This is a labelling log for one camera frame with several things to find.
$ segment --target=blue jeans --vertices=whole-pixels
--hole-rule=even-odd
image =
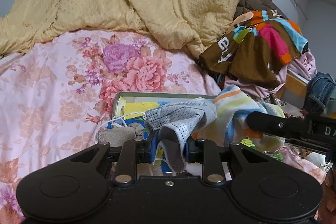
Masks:
[[[321,115],[335,88],[336,83],[330,74],[318,72],[307,84],[303,109],[310,114]]]

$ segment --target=white string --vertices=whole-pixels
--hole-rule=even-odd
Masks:
[[[146,113],[144,113],[144,112],[142,112],[142,111],[132,112],[132,113],[128,113],[128,114],[125,114],[125,115],[122,115],[122,116],[113,116],[111,120],[108,120],[108,121],[106,121],[106,122],[103,122],[100,126],[98,126],[98,127],[95,129],[95,131],[94,131],[94,142],[95,142],[95,143],[98,143],[98,142],[97,142],[97,139],[96,139],[96,136],[97,136],[97,133],[98,133],[99,129],[101,129],[104,125],[108,124],[109,122],[113,122],[113,123],[112,123],[113,126],[116,125],[116,127],[120,127],[120,125],[119,125],[118,123],[114,123],[114,121],[121,120],[122,123],[123,123],[122,126],[126,127],[127,124],[126,124],[126,122],[125,122],[125,120],[124,120],[123,118],[126,117],[126,116],[128,116],[128,115],[133,115],[133,114],[142,114],[142,116],[143,116],[144,118],[146,118]]]

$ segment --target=metal bolt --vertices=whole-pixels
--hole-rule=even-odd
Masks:
[[[115,177],[115,181],[119,183],[129,183],[132,180],[132,177],[129,175],[118,175]]]
[[[208,181],[213,183],[220,183],[224,180],[224,177],[219,174],[208,175]]]
[[[175,184],[175,183],[174,183],[173,181],[170,181],[170,180],[167,180],[167,181],[166,181],[166,185],[167,185],[167,186],[174,186],[174,184]]]

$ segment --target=finger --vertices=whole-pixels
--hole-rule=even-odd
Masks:
[[[322,183],[322,204],[328,208],[329,211],[336,209],[336,193],[333,188],[328,187],[325,183]]]
[[[333,174],[333,169],[331,168],[327,175],[325,176],[325,183],[328,187],[331,187],[334,184],[334,174]]]
[[[319,219],[323,224],[336,224],[336,215],[329,211],[324,205],[319,208]]]

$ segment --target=face mask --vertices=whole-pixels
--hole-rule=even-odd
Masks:
[[[191,133],[217,118],[216,107],[210,101],[197,98],[174,102],[145,112],[148,130],[159,130],[159,148],[163,148],[168,166],[173,172],[185,170],[184,145]]]

